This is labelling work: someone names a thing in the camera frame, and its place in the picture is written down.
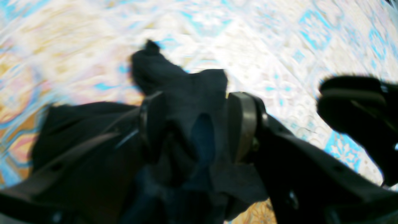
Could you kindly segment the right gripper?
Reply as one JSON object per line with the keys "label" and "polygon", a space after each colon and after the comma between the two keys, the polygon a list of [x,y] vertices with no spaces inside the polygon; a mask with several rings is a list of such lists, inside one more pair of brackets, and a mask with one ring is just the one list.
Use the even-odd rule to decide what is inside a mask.
{"label": "right gripper", "polygon": [[350,136],[376,163],[383,184],[397,184],[397,83],[374,77],[336,76],[319,87],[317,113]]}

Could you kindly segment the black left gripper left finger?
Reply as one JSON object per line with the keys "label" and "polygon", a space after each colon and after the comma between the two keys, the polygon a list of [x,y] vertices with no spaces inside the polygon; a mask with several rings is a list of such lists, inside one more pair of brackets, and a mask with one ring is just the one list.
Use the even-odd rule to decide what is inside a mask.
{"label": "black left gripper left finger", "polygon": [[1,190],[1,214],[30,224],[117,224],[136,173],[160,156],[165,94]]}

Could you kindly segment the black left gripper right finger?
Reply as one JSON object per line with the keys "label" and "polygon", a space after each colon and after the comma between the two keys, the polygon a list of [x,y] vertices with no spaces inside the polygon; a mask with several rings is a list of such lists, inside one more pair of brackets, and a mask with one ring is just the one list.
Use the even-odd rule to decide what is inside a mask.
{"label": "black left gripper right finger", "polygon": [[245,92],[227,98],[233,162],[253,164],[279,224],[396,224],[397,192],[295,137]]}

